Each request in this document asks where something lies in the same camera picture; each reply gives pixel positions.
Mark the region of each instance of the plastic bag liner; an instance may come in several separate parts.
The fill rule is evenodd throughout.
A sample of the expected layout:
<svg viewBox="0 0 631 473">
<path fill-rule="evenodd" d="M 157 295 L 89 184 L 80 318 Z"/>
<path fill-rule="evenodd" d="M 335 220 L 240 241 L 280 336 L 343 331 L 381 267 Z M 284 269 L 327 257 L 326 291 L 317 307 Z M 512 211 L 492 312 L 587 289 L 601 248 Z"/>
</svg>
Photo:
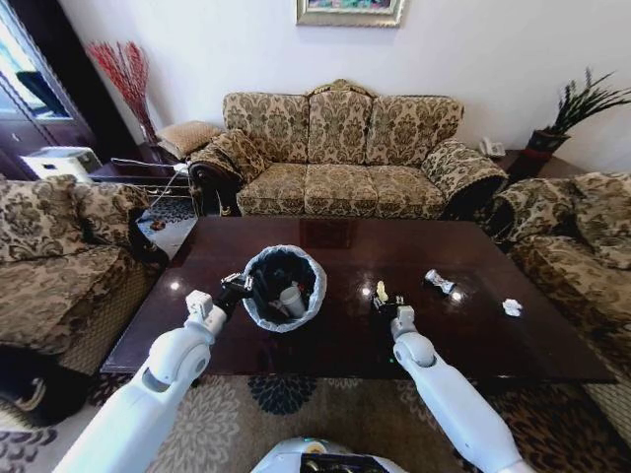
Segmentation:
<svg viewBox="0 0 631 473">
<path fill-rule="evenodd" d="M 268 246 L 251 259 L 244 270 L 244 274 L 251 275 L 255 281 L 257 277 L 263 277 L 265 283 L 269 283 L 269 297 L 272 299 L 291 285 L 287 283 L 283 284 L 284 287 L 273 287 L 279 273 L 281 277 L 290 276 L 303 286 L 305 294 L 311 293 L 308 301 L 304 299 L 307 311 L 301 318 L 279 320 L 270 315 L 265 304 L 257 303 L 254 299 L 245 299 L 244 306 L 256 325 L 265 330 L 284 333 L 300 327 L 317 315 L 326 293 L 326 273 L 304 250 L 289 244 Z"/>
</svg>

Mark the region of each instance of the telephone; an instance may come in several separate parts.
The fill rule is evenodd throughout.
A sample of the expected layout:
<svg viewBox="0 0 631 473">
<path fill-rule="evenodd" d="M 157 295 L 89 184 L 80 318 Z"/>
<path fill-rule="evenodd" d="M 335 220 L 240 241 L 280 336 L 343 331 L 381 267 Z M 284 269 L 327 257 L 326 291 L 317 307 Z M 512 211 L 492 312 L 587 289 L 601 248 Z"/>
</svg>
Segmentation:
<svg viewBox="0 0 631 473">
<path fill-rule="evenodd" d="M 504 145 L 502 143 L 493 143 L 486 136 L 482 138 L 480 144 L 478 145 L 480 153 L 489 158 L 503 158 L 506 156 L 506 150 L 504 149 Z"/>
</svg>

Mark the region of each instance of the crumpled paper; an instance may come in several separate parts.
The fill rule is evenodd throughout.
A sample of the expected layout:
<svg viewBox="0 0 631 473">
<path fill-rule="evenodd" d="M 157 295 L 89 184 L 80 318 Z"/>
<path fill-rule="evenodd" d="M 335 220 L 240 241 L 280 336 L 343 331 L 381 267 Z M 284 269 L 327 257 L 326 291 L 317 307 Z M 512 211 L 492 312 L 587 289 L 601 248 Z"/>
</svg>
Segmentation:
<svg viewBox="0 0 631 473">
<path fill-rule="evenodd" d="M 519 317 L 522 315 L 522 309 L 524 308 L 520 303 L 514 299 L 506 299 L 502 302 L 504 312 L 511 317 Z"/>
</svg>

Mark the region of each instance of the floor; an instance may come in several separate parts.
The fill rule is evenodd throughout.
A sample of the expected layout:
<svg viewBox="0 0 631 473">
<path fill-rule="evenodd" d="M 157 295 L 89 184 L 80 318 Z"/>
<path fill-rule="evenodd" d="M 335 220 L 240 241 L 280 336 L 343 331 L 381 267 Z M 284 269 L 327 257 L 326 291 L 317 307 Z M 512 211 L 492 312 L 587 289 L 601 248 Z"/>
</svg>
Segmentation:
<svg viewBox="0 0 631 473">
<path fill-rule="evenodd" d="M 182 202 L 140 223 L 171 256 L 194 225 Z M 153 218 L 167 222 L 149 230 Z M 86 406 L 35 433 L 0 433 L 0 471 L 51 471 L 126 376 L 95 378 Z M 539 472 L 629 472 L 631 451 L 579 386 L 478 386 Z M 279 440 L 308 435 L 388 457 L 412 472 L 472 472 L 410 381 L 207 376 L 186 394 L 149 471 L 245 472 Z"/>
</svg>

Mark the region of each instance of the red decorative branch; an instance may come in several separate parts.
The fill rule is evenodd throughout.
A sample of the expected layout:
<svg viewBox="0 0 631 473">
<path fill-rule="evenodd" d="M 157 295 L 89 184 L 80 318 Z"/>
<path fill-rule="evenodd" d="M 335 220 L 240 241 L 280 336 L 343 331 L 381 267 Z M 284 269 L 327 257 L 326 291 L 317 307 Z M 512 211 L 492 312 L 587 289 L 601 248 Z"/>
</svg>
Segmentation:
<svg viewBox="0 0 631 473">
<path fill-rule="evenodd" d="M 88 52 L 99 63 L 111 82 L 134 113 L 150 144 L 158 142 L 147 111 L 147 82 L 149 61 L 142 48 L 135 42 L 116 43 L 116 48 L 106 42 L 92 42 Z"/>
</svg>

